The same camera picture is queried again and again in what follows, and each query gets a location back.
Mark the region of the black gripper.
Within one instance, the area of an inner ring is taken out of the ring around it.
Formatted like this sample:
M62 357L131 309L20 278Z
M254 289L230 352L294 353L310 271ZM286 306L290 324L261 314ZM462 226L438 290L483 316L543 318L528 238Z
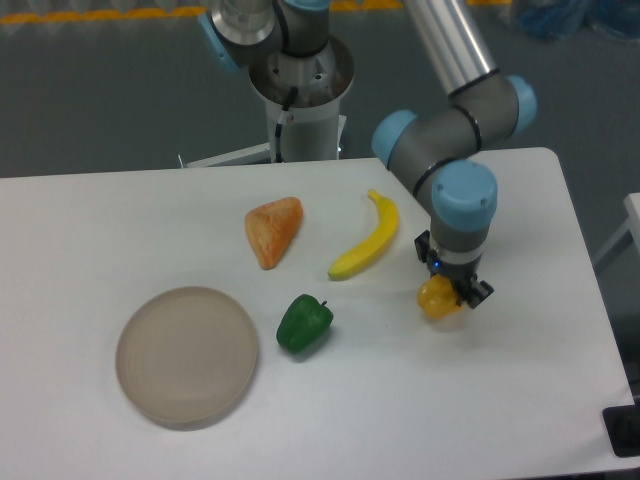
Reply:
M419 261L426 265L430 275L439 275L452 282L457 293L457 305L477 308L494 293L486 281L479 280L477 269L483 254L483 246L456 252L441 245L430 245L430 231L425 230L414 239Z

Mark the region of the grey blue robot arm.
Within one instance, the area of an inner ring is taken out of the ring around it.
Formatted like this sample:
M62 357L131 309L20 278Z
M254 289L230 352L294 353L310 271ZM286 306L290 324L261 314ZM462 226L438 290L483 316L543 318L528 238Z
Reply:
M428 121L408 110L390 114L371 147L429 214L415 241L419 260L473 308L492 293L477 268L498 193L493 173L473 156L526 128L537 100L524 79L500 72L464 2L404 7L449 105ZM354 66L329 32L327 2L214 1L198 22L224 69L248 71L265 105L273 162L337 157L339 104Z

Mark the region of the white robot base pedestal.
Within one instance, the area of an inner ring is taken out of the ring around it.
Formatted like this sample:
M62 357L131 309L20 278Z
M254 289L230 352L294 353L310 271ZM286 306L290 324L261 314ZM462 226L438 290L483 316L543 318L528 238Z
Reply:
M347 46L331 35L307 58L277 52L249 68L264 103L268 141L190 163L186 168L333 160L339 157L346 117L343 97L354 79Z

